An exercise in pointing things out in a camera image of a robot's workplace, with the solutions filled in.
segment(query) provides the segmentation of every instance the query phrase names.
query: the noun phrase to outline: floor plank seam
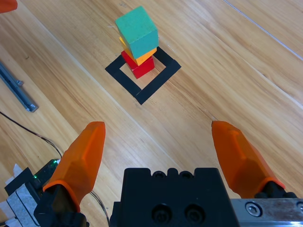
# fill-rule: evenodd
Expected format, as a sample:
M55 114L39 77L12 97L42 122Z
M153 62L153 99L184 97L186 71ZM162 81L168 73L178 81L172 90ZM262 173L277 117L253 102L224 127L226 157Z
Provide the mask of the floor plank seam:
M242 16L244 16L247 20L249 20L251 23L256 25L258 28L260 28L263 32L265 32L267 35L269 35L271 38L273 38L276 42L278 42L280 45L282 45L284 48L286 48L288 51L290 51L294 56L296 56L298 59L303 61L303 57L297 54L295 51L293 51L291 48L289 48L286 44L284 44L282 41L280 41L278 38L276 38L274 35L272 35L270 32L268 32L266 29L264 29L261 25L257 24L253 19L248 17L245 13L243 13L241 10L236 8L234 5L232 5L229 1L223 0L226 4L228 4L230 7L232 7L234 10L236 10L238 13L240 13Z

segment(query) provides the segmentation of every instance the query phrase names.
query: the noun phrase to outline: red block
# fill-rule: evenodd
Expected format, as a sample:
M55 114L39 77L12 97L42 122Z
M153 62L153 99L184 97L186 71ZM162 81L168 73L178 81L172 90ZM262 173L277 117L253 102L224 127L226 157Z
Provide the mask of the red block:
M137 79L155 68L152 56L138 66L125 51L121 55Z

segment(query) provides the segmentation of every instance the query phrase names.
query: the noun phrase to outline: metal bar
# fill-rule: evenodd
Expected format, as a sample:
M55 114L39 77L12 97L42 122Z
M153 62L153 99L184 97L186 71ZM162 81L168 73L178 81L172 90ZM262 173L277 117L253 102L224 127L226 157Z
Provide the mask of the metal bar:
M1 62L0 77L27 111L34 112L39 108L21 87L23 82L16 80Z
M303 226L303 199L231 199L241 227Z

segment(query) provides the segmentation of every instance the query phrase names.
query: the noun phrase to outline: green block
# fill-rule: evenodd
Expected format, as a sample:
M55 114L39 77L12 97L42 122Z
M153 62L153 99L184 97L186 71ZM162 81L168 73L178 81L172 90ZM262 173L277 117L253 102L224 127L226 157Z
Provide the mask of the green block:
M134 58L159 46L158 30L142 6L119 17L116 25Z

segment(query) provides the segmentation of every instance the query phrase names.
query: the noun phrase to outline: yellow block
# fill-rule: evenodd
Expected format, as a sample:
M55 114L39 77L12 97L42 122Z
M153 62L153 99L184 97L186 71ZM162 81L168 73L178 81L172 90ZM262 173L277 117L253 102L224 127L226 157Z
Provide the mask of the yellow block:
M147 59L149 59L149 57L151 57L154 53L156 53L157 48L147 52L146 54L142 55L140 58L135 59L132 55L132 53L130 52L130 50L127 48L127 46L125 45L124 40L122 39L122 37L119 38L121 45L123 46L123 49L125 50L125 52L128 54L128 56L130 56L134 62L136 62L137 65L141 65L143 62L145 62Z

